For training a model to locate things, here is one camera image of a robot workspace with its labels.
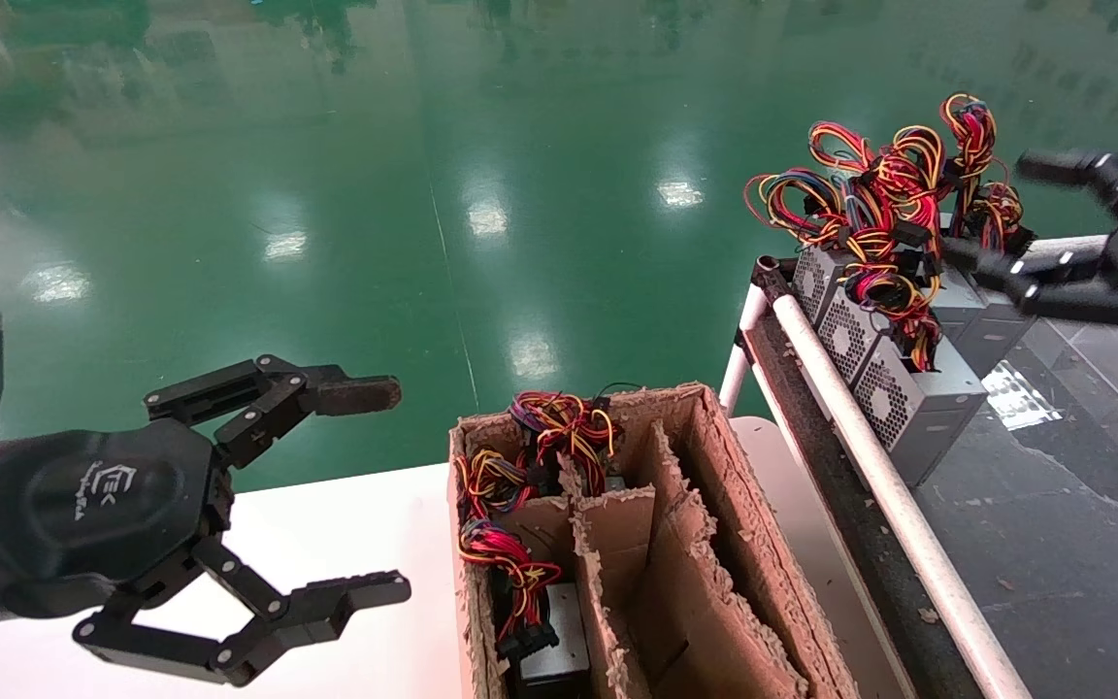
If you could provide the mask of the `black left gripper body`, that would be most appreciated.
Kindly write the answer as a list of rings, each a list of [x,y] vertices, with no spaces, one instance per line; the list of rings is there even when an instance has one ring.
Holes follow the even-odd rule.
[[[217,454],[186,426],[0,442],[0,616],[73,616],[210,533]]]

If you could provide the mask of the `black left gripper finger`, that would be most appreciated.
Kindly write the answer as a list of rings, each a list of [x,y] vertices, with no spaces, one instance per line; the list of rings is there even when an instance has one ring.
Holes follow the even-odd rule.
[[[136,623],[208,576],[252,618],[222,640]],[[401,605],[411,585],[400,572],[310,582],[284,594],[218,539],[170,554],[155,570],[111,594],[74,629],[74,641],[103,662],[212,684],[249,684],[290,650],[334,642],[356,612]]]
[[[358,416],[399,406],[389,375],[352,377],[339,363],[299,366],[278,355],[231,363],[146,395],[149,421],[184,426],[229,417],[214,431],[214,466],[243,469],[307,416]]]

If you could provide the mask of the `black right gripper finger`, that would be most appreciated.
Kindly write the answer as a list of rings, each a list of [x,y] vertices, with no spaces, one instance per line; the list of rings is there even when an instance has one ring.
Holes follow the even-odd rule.
[[[1107,212],[1118,216],[1118,151],[1026,150],[1018,155],[1017,176],[1090,190]]]
[[[1024,317],[1118,325],[1118,287],[1092,247],[1027,251],[1012,256],[975,242],[945,242],[944,261],[982,290],[1007,297]]]

